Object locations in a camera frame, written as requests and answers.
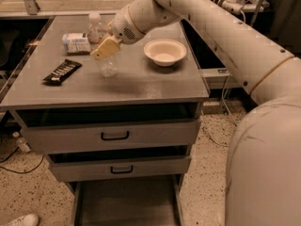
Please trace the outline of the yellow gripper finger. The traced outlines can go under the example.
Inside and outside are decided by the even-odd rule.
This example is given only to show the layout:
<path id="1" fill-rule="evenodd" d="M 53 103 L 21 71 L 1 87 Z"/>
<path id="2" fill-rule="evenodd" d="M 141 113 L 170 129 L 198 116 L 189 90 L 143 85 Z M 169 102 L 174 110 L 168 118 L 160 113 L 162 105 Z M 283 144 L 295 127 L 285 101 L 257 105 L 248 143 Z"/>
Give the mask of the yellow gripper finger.
<path id="1" fill-rule="evenodd" d="M 120 50 L 121 39 L 116 36 L 106 36 L 101 43 L 91 51 L 91 55 L 98 60 L 110 57 Z"/>

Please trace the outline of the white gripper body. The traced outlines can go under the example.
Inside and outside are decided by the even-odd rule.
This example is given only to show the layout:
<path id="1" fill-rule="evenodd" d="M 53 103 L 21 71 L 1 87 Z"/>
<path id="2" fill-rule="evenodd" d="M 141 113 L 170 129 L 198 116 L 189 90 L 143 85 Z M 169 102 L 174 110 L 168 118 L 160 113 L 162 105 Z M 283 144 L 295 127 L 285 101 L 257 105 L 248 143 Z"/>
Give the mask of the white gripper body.
<path id="1" fill-rule="evenodd" d="M 124 44 L 134 44 L 145 37 L 132 21 L 129 7 L 118 11 L 108 24 L 109 31 Z"/>

